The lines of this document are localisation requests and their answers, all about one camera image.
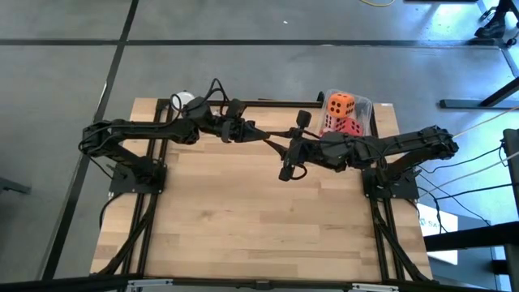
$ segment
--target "concrete floor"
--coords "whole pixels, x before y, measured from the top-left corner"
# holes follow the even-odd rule
[[[4,0],[0,38],[117,39],[130,2]],[[340,0],[147,0],[139,4],[130,38],[464,40],[479,26],[479,16],[476,4],[397,1],[374,8]],[[32,185],[31,195],[0,195],[0,282],[38,275],[79,156],[80,131],[92,120],[114,50],[0,46],[0,176]],[[453,133],[499,111],[439,110],[438,100],[484,98],[513,79],[503,54],[482,47],[126,47],[105,117],[128,118],[135,97],[168,97],[183,89],[205,92],[213,77],[231,97],[242,99],[313,101],[318,91],[339,88],[393,103],[402,132],[438,124]],[[457,141],[461,151],[448,163],[497,147],[502,130],[517,128],[518,117],[510,113],[463,135]],[[442,183],[496,159],[490,155],[427,177]],[[496,166],[445,190],[506,182],[508,170]],[[88,274],[108,183],[97,168],[89,167],[58,277]],[[517,219],[510,189],[466,195],[460,201],[494,224]],[[429,198],[423,203],[432,204]],[[441,208],[472,216],[449,200]]]

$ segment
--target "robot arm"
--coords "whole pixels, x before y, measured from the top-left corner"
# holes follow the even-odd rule
[[[138,157],[119,145],[126,139],[167,139],[194,144],[199,132],[221,137],[222,142],[265,140],[269,134],[242,118],[246,106],[232,100],[225,114],[214,115],[206,98],[196,97],[180,110],[182,118],[171,122],[129,122],[116,119],[92,124],[83,130],[79,150],[89,157],[108,157],[117,162],[110,191],[157,192],[164,186],[165,166],[149,157]]]
[[[318,137],[304,130],[310,124],[310,119],[311,114],[301,110],[297,128],[292,127],[286,132],[269,132],[271,135],[291,139],[288,148],[272,141],[265,141],[278,151],[283,160],[280,180],[302,178],[295,178],[294,170],[300,167],[306,171],[305,162],[339,172],[345,170],[347,166],[364,170],[378,161],[377,176],[379,176],[379,183],[384,185],[424,161],[449,159],[458,150],[452,135],[437,126],[382,139],[374,136],[357,137],[340,132],[327,132],[322,137]],[[303,137],[305,133],[319,139],[305,138]],[[392,164],[388,165],[385,162],[386,156],[399,153],[406,154]]]

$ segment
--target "wooden tabletop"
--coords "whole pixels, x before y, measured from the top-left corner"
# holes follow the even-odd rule
[[[135,99],[131,120],[152,121],[156,103]],[[374,107],[380,137],[398,134],[392,105]],[[295,126],[298,110],[249,107],[243,116],[260,129],[286,131]],[[314,129],[319,110],[307,110],[314,117],[309,129]],[[272,140],[288,145],[279,137]],[[147,144],[127,140],[124,146],[145,155]],[[277,178],[280,158],[264,142],[223,144],[205,134],[191,146],[169,142],[166,163],[168,176],[158,199],[146,276],[380,280],[359,170],[335,173],[308,164],[304,179],[282,182]],[[126,240],[135,197],[124,195],[106,210],[92,272],[104,268]],[[399,242],[430,277],[416,211],[403,200],[393,200],[392,206]],[[131,271],[136,270],[139,245]],[[386,246],[390,276],[395,277]]]

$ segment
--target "desk leg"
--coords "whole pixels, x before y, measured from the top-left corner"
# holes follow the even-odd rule
[[[510,110],[514,107],[518,107],[519,101],[505,101],[504,99],[513,95],[517,90],[519,90],[519,77],[510,81],[483,101],[444,99],[440,101],[440,108],[458,110]]]
[[[0,178],[0,193],[2,191],[17,191],[21,194],[28,194],[31,191],[30,187],[26,187],[9,179]]]

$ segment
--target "metal stand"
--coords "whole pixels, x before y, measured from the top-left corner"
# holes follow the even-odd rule
[[[504,99],[513,95],[517,90],[519,90],[519,77],[510,81],[483,101],[446,99],[440,101],[440,108],[459,110],[509,110],[518,107],[519,101],[505,101]]]
[[[508,156],[519,151],[519,130],[503,131],[504,151]],[[512,183],[519,183],[519,157],[508,161]],[[513,187],[516,210],[519,213],[519,186]],[[496,274],[510,275],[512,291],[519,291],[519,221],[461,230],[447,234],[437,234],[424,238],[427,251],[447,251],[471,247],[504,246],[506,261],[493,261],[491,266]]]
[[[31,191],[30,187],[26,187],[9,179],[0,178],[0,194],[3,191],[17,191],[21,194],[28,194]]]

